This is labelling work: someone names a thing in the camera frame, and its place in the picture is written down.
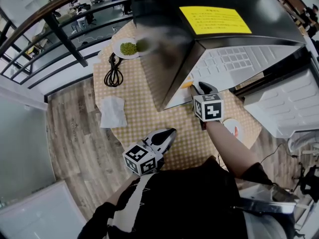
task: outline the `white plate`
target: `white plate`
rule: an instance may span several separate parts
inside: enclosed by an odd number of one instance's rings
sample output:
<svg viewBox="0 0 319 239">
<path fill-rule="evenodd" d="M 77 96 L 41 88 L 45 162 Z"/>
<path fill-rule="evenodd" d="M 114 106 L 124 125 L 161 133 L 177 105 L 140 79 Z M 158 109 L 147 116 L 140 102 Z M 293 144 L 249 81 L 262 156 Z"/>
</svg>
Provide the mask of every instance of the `white plate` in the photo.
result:
<svg viewBox="0 0 319 239">
<path fill-rule="evenodd" d="M 223 122 L 223 124 L 233 135 L 235 135 L 236 128 L 237 128 L 237 132 L 238 132 L 237 139 L 240 140 L 241 142 L 244 141 L 244 130 L 241 124 L 237 120 L 227 119 Z"/>
<path fill-rule="evenodd" d="M 134 58 L 138 58 L 139 57 L 139 53 L 135 53 L 133 55 L 124 55 L 121 52 L 121 44 L 125 43 L 125 42 L 130 42 L 132 44 L 136 44 L 136 41 L 134 38 L 123 38 L 118 40 L 114 45 L 113 45 L 113 52 L 115 53 L 115 55 L 117 55 L 120 58 L 124 58 L 124 59 L 134 59 Z"/>
</svg>

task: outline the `checkered tablecloth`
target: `checkered tablecloth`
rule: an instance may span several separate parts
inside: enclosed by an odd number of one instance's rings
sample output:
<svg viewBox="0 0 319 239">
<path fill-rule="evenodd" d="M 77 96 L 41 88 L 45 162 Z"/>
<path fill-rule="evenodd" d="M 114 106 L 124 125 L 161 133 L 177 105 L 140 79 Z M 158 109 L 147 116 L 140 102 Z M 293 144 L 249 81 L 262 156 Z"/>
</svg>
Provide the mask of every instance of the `checkered tablecloth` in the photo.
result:
<svg viewBox="0 0 319 239">
<path fill-rule="evenodd" d="M 112 37 L 112 43 L 124 37 L 134 37 L 133 22 L 126 24 Z M 123 147 L 137 142 L 149 132 L 164 128 L 177 129 L 177 138 L 167 154 L 163 170 L 186 169 L 202 164 L 208 156 L 217 157 L 217 150 L 206 131 L 202 131 L 198 119 L 192 112 L 192 104 L 185 104 L 157 112 L 148 87 L 140 59 L 123 60 L 120 70 L 124 81 L 116 88 L 104 85 L 104 77 L 110 70 L 108 62 L 112 45 L 101 50 L 101 62 L 94 65 L 94 91 L 96 104 L 101 109 L 101 100 L 106 96 L 117 96 L 125 100 L 127 127 L 113 128 L 112 131 Z M 237 119 L 244 130 L 244 144 L 250 148 L 261 131 L 261 125 L 243 108 L 243 103 L 228 90 L 223 91 L 225 119 Z"/>
</svg>

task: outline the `person's right arm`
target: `person's right arm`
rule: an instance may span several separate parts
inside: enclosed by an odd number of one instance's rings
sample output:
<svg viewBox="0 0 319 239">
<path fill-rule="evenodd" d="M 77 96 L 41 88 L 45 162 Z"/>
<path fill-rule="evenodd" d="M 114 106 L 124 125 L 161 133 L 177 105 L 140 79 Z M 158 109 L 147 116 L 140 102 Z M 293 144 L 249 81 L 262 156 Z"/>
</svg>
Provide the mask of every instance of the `person's right arm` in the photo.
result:
<svg viewBox="0 0 319 239">
<path fill-rule="evenodd" d="M 242 144 L 222 123 L 209 121 L 206 123 L 206 129 L 226 167 L 237 178 L 241 178 L 250 167 L 258 163 L 257 155 Z"/>
</svg>

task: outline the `desk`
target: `desk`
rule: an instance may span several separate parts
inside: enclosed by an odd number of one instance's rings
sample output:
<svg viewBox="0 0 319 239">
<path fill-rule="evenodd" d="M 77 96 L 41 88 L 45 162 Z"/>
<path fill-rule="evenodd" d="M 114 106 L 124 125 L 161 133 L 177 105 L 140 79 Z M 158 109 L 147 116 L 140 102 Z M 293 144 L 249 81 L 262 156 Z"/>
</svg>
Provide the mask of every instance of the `desk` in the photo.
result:
<svg viewBox="0 0 319 239">
<path fill-rule="evenodd" d="M 130 21 L 112 37 L 112 42 L 124 37 L 134 37 L 135 31 L 135 25 Z M 155 129 L 174 127 L 177 129 L 177 137 L 172 148 L 165 154 L 166 164 L 163 170 L 186 169 L 202 164 L 208 156 L 217 157 L 218 152 L 207 132 L 201 131 L 199 119 L 192 111 L 192 104 L 157 112 L 140 58 L 122 61 L 120 70 L 124 81 L 120 86 L 116 88 L 105 86 L 104 77 L 110 70 L 108 60 L 112 52 L 112 45 L 109 44 L 98 55 L 101 62 L 94 64 L 95 101 L 101 109 L 101 101 L 106 96 L 117 96 L 125 100 L 124 110 L 128 126 L 112 129 L 123 147 L 137 142 Z M 243 103 L 228 90 L 222 94 L 225 119 L 235 118 L 241 123 L 245 132 L 244 144 L 250 148 L 261 131 L 261 125 L 244 110 Z"/>
</svg>

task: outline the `yellow label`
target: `yellow label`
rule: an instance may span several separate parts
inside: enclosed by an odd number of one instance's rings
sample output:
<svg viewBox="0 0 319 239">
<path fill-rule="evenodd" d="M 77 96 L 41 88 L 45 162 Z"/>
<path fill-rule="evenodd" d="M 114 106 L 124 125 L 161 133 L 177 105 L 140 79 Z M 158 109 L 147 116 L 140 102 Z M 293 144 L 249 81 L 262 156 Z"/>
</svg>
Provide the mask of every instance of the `yellow label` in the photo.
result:
<svg viewBox="0 0 319 239">
<path fill-rule="evenodd" d="M 252 33 L 234 9 L 185 6 L 180 7 L 180 10 L 196 34 Z"/>
</svg>

